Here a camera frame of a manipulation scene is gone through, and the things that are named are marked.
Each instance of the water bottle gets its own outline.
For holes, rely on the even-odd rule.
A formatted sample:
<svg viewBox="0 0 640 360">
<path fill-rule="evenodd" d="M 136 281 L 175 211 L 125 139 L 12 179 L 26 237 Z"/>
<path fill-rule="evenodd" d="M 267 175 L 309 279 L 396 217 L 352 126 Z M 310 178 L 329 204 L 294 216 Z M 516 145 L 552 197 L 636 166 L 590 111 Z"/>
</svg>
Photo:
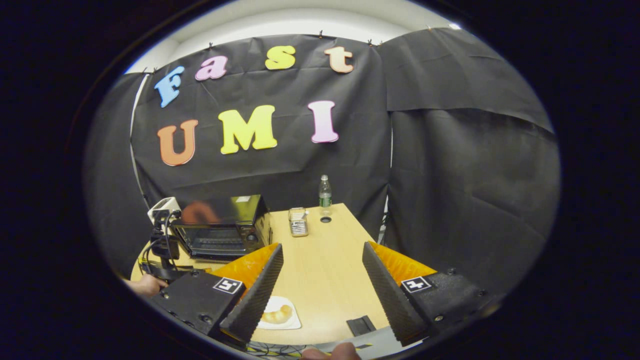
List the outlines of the water bottle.
<svg viewBox="0 0 640 360">
<path fill-rule="evenodd" d="M 320 178 L 318 194 L 321 213 L 324 217 L 327 217 L 331 215 L 331 185 L 329 185 L 329 177 L 327 175 L 322 175 Z"/>
</svg>

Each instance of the wooden table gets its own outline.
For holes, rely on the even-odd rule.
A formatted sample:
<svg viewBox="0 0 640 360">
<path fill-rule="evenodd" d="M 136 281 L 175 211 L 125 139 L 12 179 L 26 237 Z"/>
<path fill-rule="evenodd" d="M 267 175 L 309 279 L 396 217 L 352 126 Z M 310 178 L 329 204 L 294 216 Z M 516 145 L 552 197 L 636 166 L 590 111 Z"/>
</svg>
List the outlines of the wooden table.
<svg viewBox="0 0 640 360">
<path fill-rule="evenodd" d="M 344 204 L 332 206 L 332 221 L 322 223 L 320 208 L 308 208 L 309 235 L 295 238 L 287 211 L 271 216 L 273 241 L 282 244 L 284 265 L 272 296 L 286 297 L 296 307 L 302 327 L 293 330 L 256 329 L 252 341 L 286 345 L 320 344 L 352 338 L 347 320 L 368 315 L 376 329 L 389 326 L 378 296 L 362 264 L 367 231 Z M 149 259 L 159 261 L 149 255 Z M 219 268 L 223 264 L 190 259 L 180 249 L 176 265 Z M 138 265 L 131 280 L 140 279 Z"/>
</svg>

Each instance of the pink letter i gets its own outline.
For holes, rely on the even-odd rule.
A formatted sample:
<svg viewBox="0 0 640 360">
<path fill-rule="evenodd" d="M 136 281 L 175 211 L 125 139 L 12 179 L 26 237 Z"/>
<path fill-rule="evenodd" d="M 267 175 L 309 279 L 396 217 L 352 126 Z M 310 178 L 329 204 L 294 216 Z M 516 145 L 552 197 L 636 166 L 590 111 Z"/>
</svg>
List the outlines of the pink letter i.
<svg viewBox="0 0 640 360">
<path fill-rule="evenodd" d="M 338 140 L 338 134 L 333 131 L 331 109 L 335 106 L 333 101 L 314 101 L 307 105 L 314 112 L 316 133 L 311 136 L 311 141 L 334 142 Z"/>
</svg>

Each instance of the metal tin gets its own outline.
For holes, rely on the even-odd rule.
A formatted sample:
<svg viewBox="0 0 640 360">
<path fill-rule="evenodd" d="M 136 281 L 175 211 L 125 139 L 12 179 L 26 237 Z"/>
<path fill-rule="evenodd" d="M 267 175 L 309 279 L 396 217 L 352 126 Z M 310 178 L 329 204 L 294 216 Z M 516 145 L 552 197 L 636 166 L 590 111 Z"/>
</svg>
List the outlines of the metal tin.
<svg viewBox="0 0 640 360">
<path fill-rule="evenodd" d="M 294 237 L 309 235 L 307 214 L 308 212 L 305 208 L 289 209 L 289 228 Z"/>
</svg>

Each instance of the white device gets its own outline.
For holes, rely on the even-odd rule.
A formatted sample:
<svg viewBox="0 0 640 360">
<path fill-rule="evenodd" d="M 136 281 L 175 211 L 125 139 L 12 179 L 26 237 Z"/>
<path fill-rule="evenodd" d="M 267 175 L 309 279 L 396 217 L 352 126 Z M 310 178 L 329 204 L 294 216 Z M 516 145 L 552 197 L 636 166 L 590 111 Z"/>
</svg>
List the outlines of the white device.
<svg viewBox="0 0 640 360">
<path fill-rule="evenodd" d="M 167 197 L 165 199 L 162 199 L 158 201 L 158 203 L 154 205 L 153 208 L 149 209 L 149 211 L 147 212 L 147 215 L 149 216 L 149 220 L 151 220 L 151 224 L 154 224 L 154 222 L 156 221 L 156 214 L 158 211 L 161 211 L 161 210 L 168 210 L 169 214 L 174 210 L 182 211 L 175 197 Z"/>
</svg>

